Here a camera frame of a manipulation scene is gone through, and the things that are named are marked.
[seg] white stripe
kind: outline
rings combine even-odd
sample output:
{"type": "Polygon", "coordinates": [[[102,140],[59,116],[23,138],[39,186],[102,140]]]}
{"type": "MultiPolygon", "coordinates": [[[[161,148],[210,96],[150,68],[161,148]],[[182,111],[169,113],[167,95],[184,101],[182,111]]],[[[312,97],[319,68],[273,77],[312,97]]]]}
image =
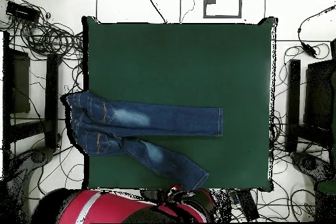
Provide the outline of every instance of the white stripe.
{"type": "Polygon", "coordinates": [[[193,206],[191,205],[187,205],[186,203],[183,203],[184,205],[188,206],[189,208],[193,209],[196,213],[198,213],[198,215],[202,218],[204,223],[207,223],[207,218],[201,213],[199,212],[197,209],[195,209],[193,206]]]}
{"type": "Polygon", "coordinates": [[[95,195],[92,195],[91,198],[89,199],[89,201],[87,201],[87,203],[84,205],[83,209],[81,210],[81,212],[78,215],[78,218],[76,220],[75,224],[83,224],[87,213],[89,212],[91,206],[96,202],[96,200],[100,197],[101,192],[96,193],[95,195]]]}

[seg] jeans leg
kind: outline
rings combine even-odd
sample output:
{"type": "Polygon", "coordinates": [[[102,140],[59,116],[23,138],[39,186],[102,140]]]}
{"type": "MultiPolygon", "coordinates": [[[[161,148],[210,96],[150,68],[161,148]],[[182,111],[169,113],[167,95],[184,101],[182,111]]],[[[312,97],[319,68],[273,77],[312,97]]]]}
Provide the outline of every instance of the jeans leg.
{"type": "Polygon", "coordinates": [[[120,143],[128,155],[157,175],[181,184],[183,189],[200,188],[209,177],[209,172],[178,152],[140,139],[125,138],[120,143]]]}
{"type": "Polygon", "coordinates": [[[70,95],[68,102],[83,108],[88,117],[112,126],[116,135],[222,136],[222,108],[172,106],[106,101],[88,91],[70,95]]]}

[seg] power adapter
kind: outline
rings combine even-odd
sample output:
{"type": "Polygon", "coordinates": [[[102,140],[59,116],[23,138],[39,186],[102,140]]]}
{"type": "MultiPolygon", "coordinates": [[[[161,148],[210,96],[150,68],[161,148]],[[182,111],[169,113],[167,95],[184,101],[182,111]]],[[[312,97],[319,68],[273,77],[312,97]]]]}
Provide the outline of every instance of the power adapter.
{"type": "MultiPolygon", "coordinates": [[[[301,32],[301,28],[297,29],[297,33],[299,35],[299,39],[300,39],[300,32],[301,32]]],[[[314,48],[312,48],[309,44],[304,43],[303,41],[301,41],[301,46],[303,51],[308,54],[309,56],[316,58],[316,51],[314,48]]]]}

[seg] power strip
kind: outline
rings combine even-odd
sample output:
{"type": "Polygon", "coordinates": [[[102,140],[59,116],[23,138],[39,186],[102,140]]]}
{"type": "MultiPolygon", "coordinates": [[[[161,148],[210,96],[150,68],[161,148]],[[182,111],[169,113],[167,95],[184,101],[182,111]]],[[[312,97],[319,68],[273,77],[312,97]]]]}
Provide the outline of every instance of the power strip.
{"type": "Polygon", "coordinates": [[[38,23],[41,12],[9,1],[6,14],[28,22],[38,23]]]}

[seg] green tabletop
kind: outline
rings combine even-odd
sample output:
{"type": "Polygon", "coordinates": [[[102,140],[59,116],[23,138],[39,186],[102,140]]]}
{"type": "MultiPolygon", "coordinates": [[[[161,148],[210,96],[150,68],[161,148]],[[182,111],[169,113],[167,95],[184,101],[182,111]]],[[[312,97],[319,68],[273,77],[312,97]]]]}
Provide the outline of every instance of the green tabletop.
{"type": "MultiPolygon", "coordinates": [[[[269,187],[271,29],[248,24],[89,28],[89,91],[108,100],[222,107],[222,137],[141,137],[210,172],[206,188],[269,187]]],[[[89,158],[89,188],[167,188],[128,156],[89,158]]]]}

